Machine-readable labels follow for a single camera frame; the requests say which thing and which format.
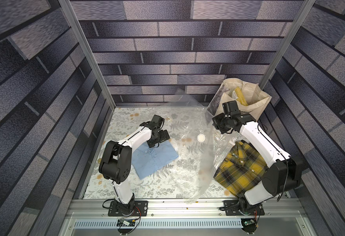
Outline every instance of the brick wallpaper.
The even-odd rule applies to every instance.
[[[294,191],[317,235],[345,235],[345,0],[316,1],[264,90],[260,122],[305,160]]]
[[[58,1],[2,4],[0,235],[59,233],[110,114]]]
[[[177,89],[207,105],[225,78],[259,83],[302,1],[71,4],[116,105],[155,106]]]

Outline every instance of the label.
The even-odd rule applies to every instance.
[[[233,92],[232,92],[232,98],[233,99],[238,99],[238,96],[237,96],[237,94],[236,94],[236,92],[233,90]]]

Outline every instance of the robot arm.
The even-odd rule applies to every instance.
[[[134,194],[129,186],[128,175],[131,170],[132,153],[144,142],[150,148],[162,143],[170,136],[167,130],[162,130],[165,119],[154,115],[151,121],[143,122],[138,129],[128,137],[118,142],[106,142],[99,172],[105,179],[112,180],[115,189],[115,199],[118,211],[128,215],[134,208]]]
[[[243,210],[299,186],[302,160],[290,156],[281,149],[250,114],[241,114],[236,101],[223,103],[222,106],[224,113],[213,118],[216,129],[222,134],[229,130],[240,132],[260,153],[268,166],[262,181],[244,193],[247,202]]]

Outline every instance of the folded blue shirt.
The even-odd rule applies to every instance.
[[[159,147],[149,148],[145,142],[132,154],[132,165],[140,179],[143,179],[168,163],[179,155],[169,141],[159,144]]]

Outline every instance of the yellow package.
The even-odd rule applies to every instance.
[[[236,87],[236,89],[234,89],[232,92],[232,98],[236,101],[239,101],[239,103],[241,103],[243,106],[248,106],[240,87]]]

